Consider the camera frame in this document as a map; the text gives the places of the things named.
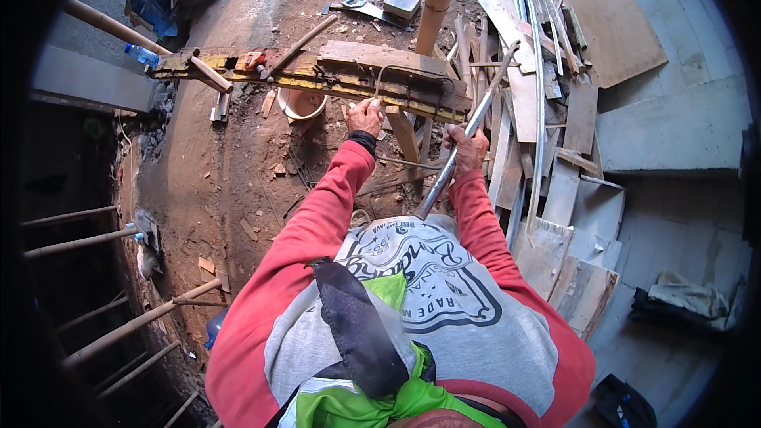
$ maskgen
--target black cloth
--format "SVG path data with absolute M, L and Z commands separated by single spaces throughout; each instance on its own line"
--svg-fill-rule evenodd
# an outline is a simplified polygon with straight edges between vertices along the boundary
M 622 428 L 656 428 L 655 411 L 642 395 L 613 374 L 606 376 L 595 387 L 602 400 L 595 411 L 611 426 Z
M 375 139 L 372 134 L 368 133 L 366 130 L 357 129 L 349 133 L 348 140 L 353 140 L 360 146 L 364 147 L 370 155 L 373 156 L 373 159 L 375 158 L 375 144 L 377 143 L 377 139 Z
M 714 342 L 725 342 L 730 337 L 730 331 L 721 331 L 713 327 L 705 316 L 668 302 L 651 300 L 648 292 L 639 287 L 634 293 L 632 309 L 633 311 L 626 316 L 631 321 L 658 325 Z

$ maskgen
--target plastic water bottle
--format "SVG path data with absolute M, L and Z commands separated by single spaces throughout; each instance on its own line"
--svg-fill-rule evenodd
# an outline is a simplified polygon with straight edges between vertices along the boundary
M 140 63 L 145 63 L 149 67 L 155 67 L 158 63 L 158 55 L 156 53 L 146 50 L 143 47 L 138 47 L 137 45 L 128 43 L 124 47 L 124 53 L 135 58 Z

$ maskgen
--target man's left hand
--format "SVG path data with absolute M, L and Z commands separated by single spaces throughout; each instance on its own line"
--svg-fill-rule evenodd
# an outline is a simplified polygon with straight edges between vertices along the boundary
M 368 98 L 346 112 L 346 127 L 349 134 L 353 130 L 364 130 L 372 134 L 373 138 L 378 137 L 383 120 L 380 101 Z

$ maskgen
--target dirt ground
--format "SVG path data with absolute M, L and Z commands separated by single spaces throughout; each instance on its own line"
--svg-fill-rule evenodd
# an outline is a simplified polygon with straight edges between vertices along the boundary
M 193 24 L 187 46 L 287 48 L 324 18 L 319 11 L 326 2 L 339 1 L 219 0 Z M 382 6 L 382 0 L 369 1 Z M 318 49 L 328 40 L 414 49 L 416 32 L 405 32 L 385 23 L 380 24 L 378 32 L 369 21 L 344 12 L 333 13 L 339 15 L 339 22 L 317 37 L 309 45 L 311 49 Z M 445 53 L 454 43 L 451 31 L 458 14 L 466 21 L 478 23 L 483 12 L 476 0 L 452 1 L 439 34 L 439 45 Z M 420 16 L 418 12 L 411 23 L 415 29 Z M 347 25 L 347 33 L 336 32 L 340 25 Z M 123 179 L 121 205 L 145 209 L 161 231 L 164 274 L 157 275 L 152 283 L 134 275 L 138 299 L 145 298 L 148 306 L 155 307 L 200 285 L 200 270 L 196 266 L 199 256 L 227 271 L 232 288 L 232 294 L 225 296 L 214 291 L 202 298 L 212 301 L 226 298 L 231 302 L 270 249 L 281 222 L 288 221 L 298 209 L 300 195 L 307 193 L 299 176 L 276 177 L 274 167 L 285 164 L 290 149 L 318 180 L 327 170 L 335 148 L 346 138 L 340 109 L 346 100 L 328 98 L 325 112 L 314 119 L 300 138 L 298 127 L 289 126 L 277 104 L 268 119 L 262 117 L 260 108 L 267 90 L 264 86 L 237 83 L 228 122 L 212 125 L 208 117 L 216 93 L 200 82 L 182 82 L 173 118 L 166 126 L 166 134 L 157 139 L 160 142 L 143 149 L 144 157 L 136 153 L 131 161 L 126 153 L 122 159 L 124 176 L 135 172 L 137 175 L 134 191 L 130 179 Z M 401 158 L 393 134 L 390 130 L 386 132 L 386 138 L 378 143 L 377 154 Z M 441 134 L 442 126 L 437 124 L 432 159 L 438 157 Z M 400 166 L 391 163 L 378 164 L 371 178 L 399 170 Z M 385 218 L 409 214 L 417 204 L 413 187 L 405 185 L 359 197 L 356 207 L 366 209 L 374 218 Z M 243 231 L 241 219 L 260 229 L 256 233 L 258 241 L 252 241 Z M 169 331 L 176 331 L 183 341 L 184 361 L 169 361 L 182 364 L 177 370 L 203 373 L 208 360 L 208 351 L 203 348 L 204 324 L 218 312 L 215 307 L 184 306 L 163 318 L 162 324 L 173 325 Z M 197 359 L 187 358 L 189 352 Z

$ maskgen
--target man's right hand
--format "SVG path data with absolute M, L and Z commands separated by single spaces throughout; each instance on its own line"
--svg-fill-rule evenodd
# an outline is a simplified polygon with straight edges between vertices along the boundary
M 451 149 L 452 142 L 457 145 L 453 176 L 456 179 L 462 177 L 469 170 L 475 168 L 481 170 L 486 151 L 489 149 L 489 140 L 483 135 L 481 129 L 477 129 L 473 137 L 469 138 L 465 135 L 466 126 L 466 123 L 459 126 L 454 124 L 444 126 L 444 148 Z

